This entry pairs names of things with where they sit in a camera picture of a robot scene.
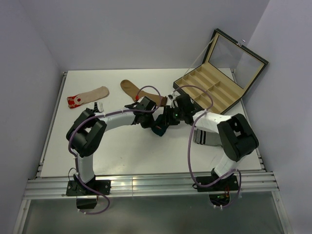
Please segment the green christmas bear sock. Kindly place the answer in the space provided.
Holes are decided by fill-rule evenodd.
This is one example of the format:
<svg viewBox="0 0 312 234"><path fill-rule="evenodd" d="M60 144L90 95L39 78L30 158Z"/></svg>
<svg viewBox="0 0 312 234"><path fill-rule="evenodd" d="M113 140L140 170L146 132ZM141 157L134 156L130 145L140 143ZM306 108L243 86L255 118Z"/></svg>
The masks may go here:
<svg viewBox="0 0 312 234"><path fill-rule="evenodd" d="M165 123L165 117L161 114L154 121L154 125L151 127L151 130L157 136L162 137L166 133L168 127L169 126Z"/></svg>

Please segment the brown long sock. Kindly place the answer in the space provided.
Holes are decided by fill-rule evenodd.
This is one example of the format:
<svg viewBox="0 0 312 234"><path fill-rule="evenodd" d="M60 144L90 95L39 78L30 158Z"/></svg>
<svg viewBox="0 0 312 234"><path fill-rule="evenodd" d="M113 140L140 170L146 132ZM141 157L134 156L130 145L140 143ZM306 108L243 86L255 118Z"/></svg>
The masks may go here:
<svg viewBox="0 0 312 234"><path fill-rule="evenodd" d="M163 107L167 104L167 97L159 97L159 95L154 95L145 91L139 91L139 88L127 79L122 80L120 86L122 90L132 98L133 101L138 101L142 97L148 97L154 101L157 106Z"/></svg>

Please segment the grey striped sock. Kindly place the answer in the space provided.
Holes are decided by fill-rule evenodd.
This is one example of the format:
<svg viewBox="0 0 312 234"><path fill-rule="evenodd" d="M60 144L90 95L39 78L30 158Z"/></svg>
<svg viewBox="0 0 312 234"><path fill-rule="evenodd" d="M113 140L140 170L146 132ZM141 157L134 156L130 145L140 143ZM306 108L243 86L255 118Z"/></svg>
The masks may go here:
<svg viewBox="0 0 312 234"><path fill-rule="evenodd" d="M200 145L222 147L220 135L215 132L207 132L200 129L195 129L193 134L193 141L194 143Z"/></svg>

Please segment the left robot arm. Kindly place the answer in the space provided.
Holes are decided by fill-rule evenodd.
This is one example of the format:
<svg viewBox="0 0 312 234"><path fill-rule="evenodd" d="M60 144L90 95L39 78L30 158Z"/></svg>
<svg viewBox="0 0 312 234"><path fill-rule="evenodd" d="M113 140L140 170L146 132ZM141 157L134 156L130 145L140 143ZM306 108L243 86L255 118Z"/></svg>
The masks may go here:
<svg viewBox="0 0 312 234"><path fill-rule="evenodd" d="M140 102L126 105L124 108L111 113L94 113L84 110L74 121L66 134L69 141L69 152L75 157L78 190L84 195L94 191L95 173L93 170L93 154L98 149L105 132L128 125L140 124L142 128L152 125L156 103L148 97Z"/></svg>

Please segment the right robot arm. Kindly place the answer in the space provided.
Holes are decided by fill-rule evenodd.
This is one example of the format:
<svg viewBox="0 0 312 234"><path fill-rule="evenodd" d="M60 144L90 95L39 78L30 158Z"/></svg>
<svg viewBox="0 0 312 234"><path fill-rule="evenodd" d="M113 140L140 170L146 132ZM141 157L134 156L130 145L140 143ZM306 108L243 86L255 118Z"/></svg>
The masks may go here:
<svg viewBox="0 0 312 234"><path fill-rule="evenodd" d="M228 184L228 177L237 171L240 161L259 146L259 141L242 114L221 115L207 109L196 111L189 95L169 95L171 103L164 106L162 124L178 125L181 121L191 126L189 141L201 137L201 144L221 146L223 155L213 168L211 185L222 190Z"/></svg>

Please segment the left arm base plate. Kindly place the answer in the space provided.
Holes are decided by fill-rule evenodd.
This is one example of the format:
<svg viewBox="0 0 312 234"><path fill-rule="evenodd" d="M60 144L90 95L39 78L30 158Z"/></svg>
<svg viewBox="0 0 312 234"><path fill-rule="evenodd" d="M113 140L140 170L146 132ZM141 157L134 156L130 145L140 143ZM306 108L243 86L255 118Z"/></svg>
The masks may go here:
<svg viewBox="0 0 312 234"><path fill-rule="evenodd" d="M95 180L83 186L79 181L70 180L66 189L66 196L109 195L110 180Z"/></svg>

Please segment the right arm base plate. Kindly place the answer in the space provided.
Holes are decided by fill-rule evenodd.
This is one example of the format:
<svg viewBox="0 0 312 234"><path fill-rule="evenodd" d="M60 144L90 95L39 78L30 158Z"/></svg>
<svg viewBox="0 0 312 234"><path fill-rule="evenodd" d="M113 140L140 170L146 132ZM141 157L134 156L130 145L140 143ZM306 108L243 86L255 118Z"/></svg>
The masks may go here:
<svg viewBox="0 0 312 234"><path fill-rule="evenodd" d="M216 180L216 177L211 176L198 176L196 177L197 183L201 185L207 185ZM231 175L225 179L221 179L214 185L210 187L200 187L197 186L195 183L192 185L194 189L198 192L221 192L221 191L237 191L239 189L239 182L235 175Z"/></svg>

